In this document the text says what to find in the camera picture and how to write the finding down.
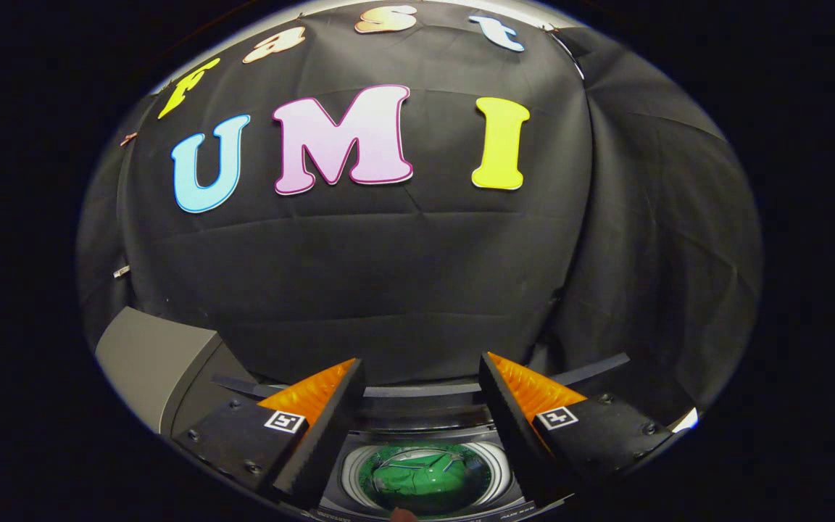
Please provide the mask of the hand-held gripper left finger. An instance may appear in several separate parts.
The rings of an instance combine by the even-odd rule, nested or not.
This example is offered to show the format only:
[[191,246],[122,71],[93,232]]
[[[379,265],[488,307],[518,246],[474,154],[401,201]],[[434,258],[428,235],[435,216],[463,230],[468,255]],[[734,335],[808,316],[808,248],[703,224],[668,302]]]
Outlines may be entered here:
[[239,488],[317,508],[364,390],[362,360],[346,360],[268,399],[229,400],[175,443]]

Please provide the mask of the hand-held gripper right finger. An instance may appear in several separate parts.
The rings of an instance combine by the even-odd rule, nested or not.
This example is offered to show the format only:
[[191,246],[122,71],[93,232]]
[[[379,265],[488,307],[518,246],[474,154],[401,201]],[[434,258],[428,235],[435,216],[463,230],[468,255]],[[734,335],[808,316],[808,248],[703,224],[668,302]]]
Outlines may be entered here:
[[586,397],[485,353],[478,383],[524,497],[542,508],[619,479],[673,435],[617,394]]

